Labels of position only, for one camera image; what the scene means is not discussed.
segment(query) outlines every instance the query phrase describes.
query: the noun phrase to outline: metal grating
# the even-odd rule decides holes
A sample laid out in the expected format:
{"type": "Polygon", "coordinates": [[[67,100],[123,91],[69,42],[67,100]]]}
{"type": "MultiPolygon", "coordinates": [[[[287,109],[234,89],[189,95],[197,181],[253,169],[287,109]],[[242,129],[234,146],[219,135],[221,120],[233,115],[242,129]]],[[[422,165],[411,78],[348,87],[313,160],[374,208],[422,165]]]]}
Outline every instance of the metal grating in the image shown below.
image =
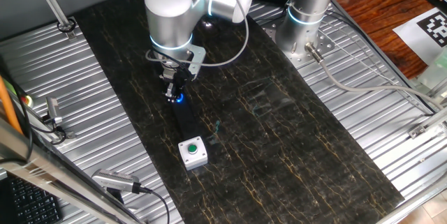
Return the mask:
{"type": "MultiPolygon", "coordinates": [[[[338,11],[335,5],[329,9],[338,11]]],[[[266,30],[281,20],[283,8],[255,2],[249,14],[266,30]]],[[[326,65],[340,82],[351,87],[387,85],[387,77],[399,85],[403,75],[388,64],[383,53],[365,44],[344,22],[325,16],[320,35],[328,35],[354,57],[335,47],[324,55],[326,65]]],[[[426,110],[420,101],[396,91],[347,92],[336,87],[315,62],[300,63],[298,72],[317,96],[356,139],[369,157],[406,200],[421,192],[447,170],[447,137],[436,129],[412,140],[408,132],[424,121],[426,110]]]]}
{"type": "MultiPolygon", "coordinates": [[[[75,139],[58,146],[60,152],[89,176],[100,168],[137,176],[164,197],[171,223],[183,223],[79,27],[75,33],[77,39],[69,41],[51,24],[1,42],[0,55],[15,81],[34,99],[38,114],[46,114],[46,96],[57,97],[62,126],[76,133],[75,139]]],[[[166,223],[164,204],[155,195],[122,196],[141,220],[166,223]]],[[[60,204],[63,223],[103,223],[63,200],[60,204]]]]}

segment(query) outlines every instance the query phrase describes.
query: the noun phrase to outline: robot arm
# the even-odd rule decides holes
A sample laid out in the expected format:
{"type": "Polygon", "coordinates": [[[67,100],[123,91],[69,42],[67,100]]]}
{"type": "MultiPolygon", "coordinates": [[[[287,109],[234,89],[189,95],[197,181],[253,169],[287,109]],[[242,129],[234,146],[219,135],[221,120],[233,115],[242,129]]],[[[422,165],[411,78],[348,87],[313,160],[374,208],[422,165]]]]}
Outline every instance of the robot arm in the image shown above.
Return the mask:
{"type": "MultiPolygon", "coordinates": [[[[239,1],[247,14],[252,0],[239,1]]],[[[244,19],[236,0],[145,0],[145,5],[152,45],[156,52],[162,53],[156,54],[159,59],[166,54],[175,60],[187,60],[191,52],[196,54],[194,50],[198,47],[191,44],[191,33],[203,15],[216,15],[234,23],[244,19]]],[[[172,83],[175,83],[179,66],[167,61],[163,67],[163,79],[170,86],[166,95],[175,98],[179,95],[179,87],[172,83]]]]}
{"type": "Polygon", "coordinates": [[[278,26],[275,40],[293,63],[310,59],[305,49],[307,43],[320,45],[320,40],[324,40],[318,36],[318,28],[329,3],[330,0],[290,0],[286,17],[278,26]]]}

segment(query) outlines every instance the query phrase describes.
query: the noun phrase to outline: white cable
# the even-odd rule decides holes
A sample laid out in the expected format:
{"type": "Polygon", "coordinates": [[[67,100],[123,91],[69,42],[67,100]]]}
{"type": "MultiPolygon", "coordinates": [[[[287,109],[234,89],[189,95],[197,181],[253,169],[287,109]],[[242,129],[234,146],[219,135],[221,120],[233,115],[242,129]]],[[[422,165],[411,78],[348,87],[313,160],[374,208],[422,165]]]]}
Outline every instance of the white cable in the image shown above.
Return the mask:
{"type": "MultiPolygon", "coordinates": [[[[346,36],[348,36],[348,37],[349,37],[355,44],[357,44],[357,41],[354,40],[354,39],[351,37],[351,35],[349,35],[349,33],[347,33],[347,32],[345,32],[345,31],[342,30],[343,28],[337,28],[335,25],[332,25],[331,23],[328,23],[328,22],[324,22],[324,21],[321,21],[321,22],[324,23],[324,24],[326,24],[326,25],[331,26],[332,28],[334,28],[334,29],[336,29],[336,30],[338,30],[338,31],[341,31],[341,32],[344,33],[346,36]]],[[[331,42],[334,43],[335,46],[337,46],[339,49],[343,50],[345,53],[347,53],[349,56],[351,56],[352,58],[354,58],[356,61],[358,61],[358,62],[361,63],[362,65],[364,65],[364,66],[366,66],[367,68],[369,68],[370,70],[374,71],[378,76],[384,78],[385,80],[388,80],[391,84],[394,84],[394,85],[397,84],[396,82],[392,81],[390,78],[388,78],[388,77],[386,77],[386,76],[384,76],[384,75],[378,73],[376,70],[374,70],[373,68],[369,67],[367,64],[363,63],[363,61],[357,59],[357,57],[353,56],[351,53],[349,53],[348,51],[346,51],[343,47],[341,47],[338,43],[336,43],[331,37],[329,37],[326,33],[324,33],[323,31],[321,31],[320,29],[319,29],[318,31],[320,31],[320,33],[322,33],[326,38],[329,38],[329,40],[331,40],[331,42]]],[[[402,91],[402,92],[406,93],[406,94],[409,96],[409,102],[410,102],[412,105],[414,105],[415,107],[417,107],[420,111],[422,111],[422,112],[424,112],[424,113],[427,113],[427,111],[426,111],[424,108],[420,108],[419,106],[417,106],[417,105],[415,105],[415,104],[413,104],[413,103],[411,102],[411,100],[414,100],[414,98],[409,94],[409,92],[407,92],[407,91],[402,91]]]]}
{"type": "Polygon", "coordinates": [[[434,106],[436,106],[438,109],[442,110],[443,107],[436,102],[433,98],[430,98],[429,96],[419,92],[419,91],[415,91],[411,88],[408,87],[401,87],[398,85],[383,85],[383,86],[379,86],[379,87],[365,87],[365,88],[353,88],[353,87],[348,87],[340,82],[338,82],[330,73],[330,71],[328,70],[328,67],[326,66],[326,64],[324,63],[324,61],[320,62],[320,66],[323,68],[323,70],[326,72],[326,75],[332,80],[332,82],[337,85],[339,88],[346,90],[346,91],[353,91],[353,92],[366,92],[366,91],[381,91],[381,90],[385,90],[385,89],[394,89],[394,90],[399,90],[399,91],[407,91],[409,93],[415,94],[420,96],[421,98],[424,98],[425,100],[429,101],[430,103],[432,103],[434,106]]]}
{"type": "MultiPolygon", "coordinates": [[[[334,25],[332,25],[332,24],[330,24],[330,23],[328,23],[328,22],[324,22],[324,21],[321,21],[321,22],[324,23],[324,24],[327,24],[327,25],[331,26],[331,27],[334,28],[334,29],[337,29],[338,31],[341,31],[342,33],[344,33],[345,35],[347,35],[350,39],[352,39],[352,37],[351,37],[348,33],[346,33],[345,31],[342,31],[342,28],[340,28],[340,29],[339,29],[339,28],[336,28],[334,25]]],[[[326,33],[324,33],[323,31],[321,31],[320,29],[319,29],[318,31],[320,31],[320,33],[322,33],[326,38],[329,38],[329,40],[330,40],[332,43],[334,43],[335,46],[337,46],[339,49],[343,50],[346,54],[348,54],[349,56],[351,56],[352,58],[354,58],[356,61],[358,61],[359,63],[361,63],[362,65],[364,65],[364,66],[367,67],[368,69],[374,71],[378,76],[380,76],[380,77],[384,78],[385,80],[389,81],[391,84],[397,84],[396,82],[392,81],[390,78],[388,78],[388,77],[386,77],[386,76],[384,76],[384,75],[378,73],[377,70],[375,70],[375,69],[369,67],[367,64],[363,63],[363,61],[361,61],[361,60],[359,60],[357,57],[353,56],[351,53],[349,53],[349,52],[348,52],[347,50],[345,50],[343,47],[341,47],[340,45],[338,45],[338,43],[336,43],[336,42],[335,42],[332,38],[330,38],[326,33]]]]}
{"type": "MultiPolygon", "coordinates": [[[[179,62],[186,63],[186,64],[194,64],[196,66],[219,67],[219,66],[224,66],[226,64],[231,63],[232,61],[236,60],[242,54],[242,52],[247,47],[247,43],[249,42],[249,23],[247,21],[247,15],[244,12],[244,8],[242,7],[242,4],[240,3],[239,0],[236,0],[236,3],[239,6],[242,15],[244,16],[244,23],[245,23],[245,41],[244,41],[244,45],[242,46],[240,51],[233,58],[231,58],[231,59],[229,59],[229,60],[227,60],[225,62],[221,62],[221,63],[217,63],[217,64],[195,63],[195,62],[191,62],[191,61],[187,61],[187,60],[178,60],[179,62]]],[[[146,51],[146,59],[147,60],[149,60],[149,61],[156,61],[156,62],[172,62],[172,60],[169,60],[169,59],[153,59],[153,58],[149,57],[149,52],[150,51],[151,50],[146,51]]]]}

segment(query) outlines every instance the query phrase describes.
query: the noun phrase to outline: orange object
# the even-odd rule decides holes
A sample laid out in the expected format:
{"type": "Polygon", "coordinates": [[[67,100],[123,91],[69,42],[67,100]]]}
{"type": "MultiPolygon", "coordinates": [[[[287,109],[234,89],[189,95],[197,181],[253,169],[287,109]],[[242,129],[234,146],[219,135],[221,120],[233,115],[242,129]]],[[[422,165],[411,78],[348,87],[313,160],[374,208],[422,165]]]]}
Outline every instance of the orange object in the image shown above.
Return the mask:
{"type": "Polygon", "coordinates": [[[0,76],[0,99],[3,102],[3,107],[5,108],[6,116],[8,117],[9,124],[23,135],[22,129],[20,128],[19,121],[17,120],[17,115],[13,107],[13,102],[9,97],[8,90],[6,89],[5,82],[0,76]]]}

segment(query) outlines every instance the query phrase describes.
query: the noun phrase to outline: black cable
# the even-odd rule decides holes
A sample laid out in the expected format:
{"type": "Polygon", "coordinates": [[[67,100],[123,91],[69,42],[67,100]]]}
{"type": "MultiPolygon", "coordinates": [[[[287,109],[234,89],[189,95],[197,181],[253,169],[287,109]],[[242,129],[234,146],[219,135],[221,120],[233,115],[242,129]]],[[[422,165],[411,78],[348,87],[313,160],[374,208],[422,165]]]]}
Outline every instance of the black cable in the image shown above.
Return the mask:
{"type": "MultiPolygon", "coordinates": [[[[13,79],[9,75],[8,71],[3,69],[2,67],[0,67],[0,71],[1,71],[1,74],[3,76],[5,76],[6,79],[9,80],[10,84],[13,86],[15,93],[17,95],[17,99],[19,100],[20,107],[22,108],[22,111],[23,111],[24,124],[21,124],[20,127],[22,128],[22,132],[24,133],[25,137],[27,137],[29,139],[27,157],[26,157],[25,161],[22,161],[22,162],[25,162],[25,164],[26,164],[29,162],[29,159],[31,158],[31,153],[33,152],[33,130],[31,129],[31,126],[30,126],[31,124],[29,123],[29,116],[27,113],[26,105],[23,103],[23,100],[21,99],[21,97],[24,94],[21,93],[21,91],[22,91],[21,88],[19,88],[18,85],[13,81],[13,79]]],[[[4,163],[7,163],[7,162],[17,162],[18,159],[6,158],[3,160],[4,160],[4,163]]]]}
{"type": "Polygon", "coordinates": [[[157,53],[159,53],[160,55],[164,56],[165,58],[167,58],[167,59],[173,61],[174,63],[178,64],[180,68],[182,68],[182,69],[184,69],[184,70],[185,70],[185,69],[186,69],[186,70],[188,69],[182,62],[176,60],[175,58],[173,58],[173,57],[171,57],[171,56],[168,56],[167,54],[164,54],[164,53],[162,53],[162,52],[160,52],[160,51],[158,51],[158,50],[152,48],[150,54],[153,54],[153,52],[157,52],[157,53]]]}
{"type": "Polygon", "coordinates": [[[28,162],[22,160],[21,158],[4,158],[0,160],[0,165],[5,163],[17,163],[18,165],[26,165],[28,162]]]}
{"type": "Polygon", "coordinates": [[[38,128],[37,126],[33,126],[32,124],[30,124],[30,126],[31,126],[34,130],[38,130],[38,131],[40,131],[41,133],[54,133],[54,132],[56,132],[56,129],[55,129],[55,128],[53,128],[52,130],[42,130],[42,129],[38,128]]]}
{"type": "Polygon", "coordinates": [[[151,189],[148,189],[148,188],[140,188],[140,192],[141,193],[149,193],[149,194],[153,194],[153,195],[155,195],[155,196],[157,196],[162,202],[163,202],[163,204],[165,204],[165,208],[166,208],[166,213],[168,213],[168,222],[167,222],[167,224],[169,224],[169,222],[170,222],[170,217],[169,217],[169,207],[168,207],[168,204],[166,204],[166,201],[165,201],[165,199],[163,199],[163,197],[161,197],[161,195],[159,195],[158,193],[155,193],[153,190],[151,190],[151,189]]]}
{"type": "Polygon", "coordinates": [[[71,18],[68,18],[68,21],[72,23],[72,25],[70,25],[70,28],[68,28],[68,29],[61,29],[61,28],[60,28],[60,26],[61,26],[61,22],[58,22],[58,23],[57,23],[57,29],[58,29],[60,32],[62,32],[62,33],[69,33],[69,32],[74,31],[75,28],[76,28],[76,21],[73,20],[73,19],[71,19],[71,18]]]}
{"type": "Polygon", "coordinates": [[[58,132],[62,133],[63,136],[62,136],[60,141],[58,141],[58,142],[50,142],[50,144],[52,144],[52,145],[62,144],[67,139],[67,134],[65,133],[64,129],[62,129],[61,126],[57,126],[55,131],[58,131],[58,132]]]}

